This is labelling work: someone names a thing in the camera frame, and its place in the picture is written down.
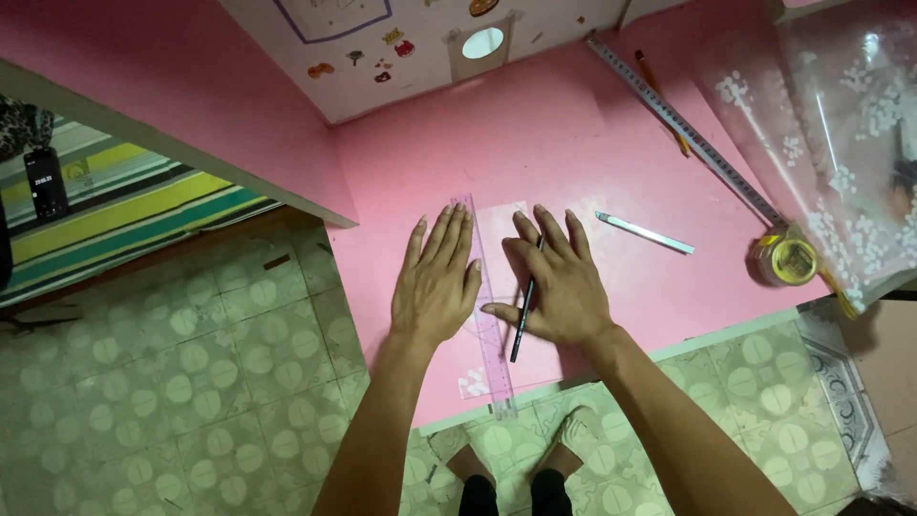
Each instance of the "pink ruler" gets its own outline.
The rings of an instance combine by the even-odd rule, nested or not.
[[[510,379],[510,367],[503,346],[503,332],[499,320],[481,311],[481,307],[493,302],[493,288],[487,274],[487,262],[484,260],[484,246],[481,242],[481,230],[474,211],[471,194],[452,197],[452,205],[463,203],[474,217],[474,233],[471,237],[470,259],[481,260],[481,290],[474,304],[472,317],[481,343],[481,357],[484,360],[484,373],[487,375],[488,389],[491,391],[493,414],[498,419],[514,418],[517,415],[513,402],[513,381]]]

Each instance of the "plastic sheet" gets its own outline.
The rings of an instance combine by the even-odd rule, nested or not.
[[[851,2],[699,58],[713,112],[853,310],[917,276],[917,2]]]

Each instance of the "ruler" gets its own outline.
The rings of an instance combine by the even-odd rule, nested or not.
[[[478,230],[478,217],[474,211],[471,194],[453,197],[452,205],[463,203],[474,220],[474,233],[471,236],[470,259],[481,260],[481,290],[474,303],[474,320],[478,330],[478,341],[481,344],[481,358],[484,359],[484,372],[487,375],[488,389],[491,391],[493,415],[498,420],[514,418],[517,415],[513,401],[513,382],[510,380],[510,365],[506,361],[503,349],[503,333],[500,331],[496,316],[481,311],[481,307],[493,302],[491,279],[487,276],[487,261],[484,260],[484,246],[481,244],[481,232]]]
[[[599,54],[603,61],[608,63],[618,75],[640,96],[653,111],[659,115],[672,129],[678,132],[688,144],[697,152],[697,155],[720,176],[740,198],[754,209],[770,225],[786,224],[786,220],[774,209],[758,191],[750,185],[744,177],[729,164],[701,134],[689,124],[662,95],[657,93],[643,77],[635,73],[627,63],[614,54],[604,43],[595,37],[595,31],[586,37],[586,44]]]

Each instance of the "phone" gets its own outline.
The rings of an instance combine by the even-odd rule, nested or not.
[[[70,210],[67,191],[63,186],[61,162],[51,147],[38,149],[25,155],[26,177],[32,190],[35,216],[49,219],[66,215]]]

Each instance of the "hand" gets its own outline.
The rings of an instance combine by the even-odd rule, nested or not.
[[[481,288],[481,262],[468,265],[474,221],[461,204],[447,206],[426,246],[426,216],[411,233],[392,297],[392,334],[420,342],[432,352],[451,339],[474,310]]]
[[[567,210],[564,236],[554,217],[535,205],[535,218],[545,234],[544,251],[536,247],[538,230],[521,211],[513,215],[518,239],[506,239],[504,246],[525,258],[540,291],[537,308],[525,321],[525,331],[554,343],[583,345],[615,327],[608,313],[608,296],[592,262],[589,242],[582,224]],[[481,308],[498,318],[518,324],[519,308],[504,303],[489,303]]]

